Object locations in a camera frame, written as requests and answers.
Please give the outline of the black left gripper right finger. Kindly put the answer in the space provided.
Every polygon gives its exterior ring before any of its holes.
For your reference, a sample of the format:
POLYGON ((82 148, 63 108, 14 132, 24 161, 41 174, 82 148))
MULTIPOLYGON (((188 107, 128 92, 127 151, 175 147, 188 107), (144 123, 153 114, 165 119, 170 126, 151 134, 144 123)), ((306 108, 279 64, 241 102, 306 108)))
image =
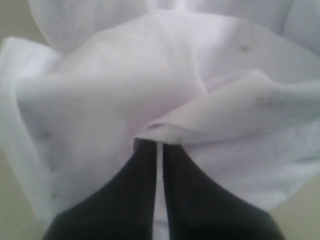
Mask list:
POLYGON ((163 146, 171 240, 282 240, 271 215, 211 180, 180 145, 163 146))

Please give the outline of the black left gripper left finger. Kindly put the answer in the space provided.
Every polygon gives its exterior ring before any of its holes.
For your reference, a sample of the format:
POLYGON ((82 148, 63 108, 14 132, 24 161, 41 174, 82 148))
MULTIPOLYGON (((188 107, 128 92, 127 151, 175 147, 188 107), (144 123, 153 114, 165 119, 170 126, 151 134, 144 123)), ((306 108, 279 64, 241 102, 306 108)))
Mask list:
POLYGON ((157 146, 139 141, 125 166, 95 194, 58 215, 45 240, 151 240, 157 146))

